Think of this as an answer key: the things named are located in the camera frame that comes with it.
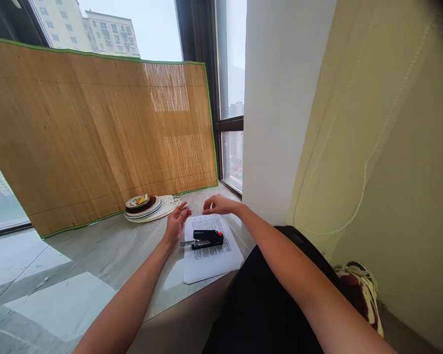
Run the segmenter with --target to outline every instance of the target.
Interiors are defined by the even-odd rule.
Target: shoe
[[[343,284],[357,288],[354,293],[360,304],[356,305],[355,308],[383,338],[384,329],[377,306],[379,288],[375,277],[366,267],[356,261],[348,262],[345,266],[337,265],[334,267],[334,271]]]

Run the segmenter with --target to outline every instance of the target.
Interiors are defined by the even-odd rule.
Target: green fabric edging
[[[217,182],[215,185],[210,186],[210,187],[203,187],[203,188],[192,189],[192,190],[189,190],[189,191],[186,191],[186,192],[176,193],[176,194],[174,194],[174,195],[179,196],[179,195],[182,195],[182,194],[186,194],[186,193],[190,193],[190,192],[195,192],[195,191],[198,191],[198,190],[210,189],[210,188],[217,187],[217,186],[218,186],[218,182]],[[110,214],[110,215],[107,215],[107,216],[101,217],[100,219],[96,219],[96,220],[93,220],[93,221],[89,221],[89,222],[84,223],[84,224],[82,224],[82,225],[72,226],[72,227],[70,227],[70,228],[62,229],[62,230],[55,231],[55,232],[53,232],[53,233],[50,233],[50,234],[47,234],[47,235],[41,236],[41,239],[45,239],[45,238],[48,238],[48,237],[51,237],[51,236],[54,236],[54,235],[57,235],[57,234],[60,234],[60,233],[66,232],[66,231],[80,229],[80,228],[82,228],[82,227],[84,227],[84,226],[88,226],[88,225],[90,225],[90,224],[94,224],[94,223],[96,223],[96,222],[99,222],[99,221],[102,221],[102,220],[108,219],[109,217],[112,217],[112,216],[115,216],[115,215],[119,215],[119,214],[123,214],[123,213],[124,213],[124,210],[122,210],[122,211],[117,211],[116,213],[113,213],[113,214]]]
[[[80,52],[80,51],[76,51],[76,50],[73,50],[73,49],[58,49],[58,48],[40,47],[40,46],[35,46],[35,45],[32,45],[32,44],[27,44],[27,43],[15,42],[15,41],[11,41],[11,40],[8,40],[8,39],[3,39],[3,38],[0,38],[0,43],[7,43],[7,44],[12,44],[12,45],[17,45],[17,46],[20,46],[20,47],[25,47],[25,48],[30,48],[30,49],[37,49],[37,50],[42,50],[42,51],[47,51],[47,52],[73,53],[73,54],[79,54],[79,55],[84,55],[84,56],[88,56],[88,57],[98,57],[98,58],[104,58],[104,59],[143,62],[143,63],[149,63],[149,64],[172,64],[172,65],[174,65],[174,64],[175,65],[196,64],[196,65],[205,65],[204,62],[199,62],[199,61],[157,61],[157,60],[144,60],[144,59],[139,59],[139,58],[134,58],[134,57],[112,56],[112,55],[105,55],[105,54],[99,54],[99,53],[94,53],[94,52]]]
[[[204,71],[205,71],[205,83],[207,85],[207,99],[208,99],[208,109],[210,112],[210,126],[211,126],[211,139],[213,142],[213,154],[215,157],[215,173],[216,173],[216,184],[213,186],[209,186],[209,187],[203,187],[203,188],[197,188],[197,189],[192,189],[192,190],[188,190],[185,192],[181,192],[181,193],[176,193],[175,195],[182,195],[185,193],[190,193],[190,192],[195,192],[198,190],[204,190],[204,189],[209,189],[209,188],[213,188],[213,187],[217,187],[219,185],[218,182],[218,161],[217,161],[217,157],[216,157],[216,148],[215,148],[215,134],[214,134],[214,130],[213,130],[213,117],[212,117],[212,112],[211,112],[211,101],[210,101],[210,92],[208,90],[208,75],[207,75],[207,66],[204,62],[198,62],[198,61],[154,61],[154,60],[144,60],[144,59],[139,59],[139,58],[133,58],[133,57],[120,57],[120,56],[111,56],[111,55],[104,55],[104,54],[98,54],[98,53],[93,53],[93,52],[80,52],[80,51],[76,51],[73,49],[58,49],[58,48],[48,48],[48,47],[40,47],[40,46],[35,46],[35,45],[31,45],[31,44],[27,44],[27,43],[20,43],[20,42],[15,42],[15,41],[11,41],[8,39],[3,39],[0,38],[0,43],[6,43],[6,44],[11,44],[11,45],[18,45],[21,47],[25,47],[25,48],[29,48],[29,49],[36,49],[36,50],[42,50],[42,51],[48,51],[48,52],[55,52],[55,53],[73,53],[73,54],[78,54],[78,55],[84,55],[84,56],[89,56],[89,57],[97,57],[97,58],[104,58],[104,59],[112,59],[112,60],[124,60],[124,61],[133,61],[133,62],[143,62],[143,63],[150,63],[150,64],[171,64],[171,65],[182,65],[182,64],[196,64],[196,65],[203,65],[204,67]],[[69,230],[75,230],[75,229],[79,229],[82,228],[84,226],[88,226],[90,224],[94,224],[96,222],[102,221],[104,219],[107,219],[109,217],[118,215],[118,214],[122,214],[124,213],[124,210],[122,211],[118,211],[116,213],[101,217],[99,219],[93,220],[93,221],[89,221],[87,223],[84,223],[82,225],[77,225],[77,226],[72,226],[69,228],[65,228],[59,231],[55,231],[53,233],[41,236],[41,239],[45,239],[60,233],[63,233],[65,231],[69,231]]]
[[[57,235],[57,234],[63,233],[63,232],[65,232],[65,231],[75,230],[75,229],[80,229],[81,227],[88,226],[88,225],[90,225],[90,224],[94,224],[94,223],[96,223],[96,222],[99,222],[99,221],[102,221],[102,220],[108,219],[109,217],[112,217],[112,216],[115,216],[115,215],[118,215],[118,214],[122,214],[122,213],[124,213],[124,210],[122,210],[122,211],[117,211],[116,213],[113,213],[113,214],[110,214],[110,215],[107,215],[107,216],[101,217],[100,219],[96,219],[96,220],[93,220],[93,221],[89,221],[89,222],[84,223],[84,224],[82,224],[82,225],[72,226],[72,227],[70,227],[70,228],[65,228],[65,229],[62,229],[62,230],[59,230],[59,231],[55,231],[55,232],[53,232],[53,233],[50,233],[50,234],[47,234],[47,235],[41,236],[41,239],[45,239],[45,238],[48,238],[48,237],[51,237],[51,236],[54,236],[54,235]]]

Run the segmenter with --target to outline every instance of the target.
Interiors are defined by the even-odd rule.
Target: person's left hand
[[[192,215],[191,210],[187,210],[187,202],[177,206],[167,218],[167,228],[163,239],[175,245],[182,237],[182,230],[185,226],[185,220]]]

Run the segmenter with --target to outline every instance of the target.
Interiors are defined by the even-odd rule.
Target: stapler
[[[194,230],[193,240],[180,243],[181,247],[192,246],[193,250],[223,244],[223,233],[217,230]]]

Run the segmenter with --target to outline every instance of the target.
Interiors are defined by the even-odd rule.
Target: paper
[[[183,254],[183,282],[192,284],[241,268],[244,257],[236,244],[228,222],[218,214],[189,217],[185,221],[185,241],[193,240],[194,230],[217,230],[223,244],[193,250],[186,246]]]

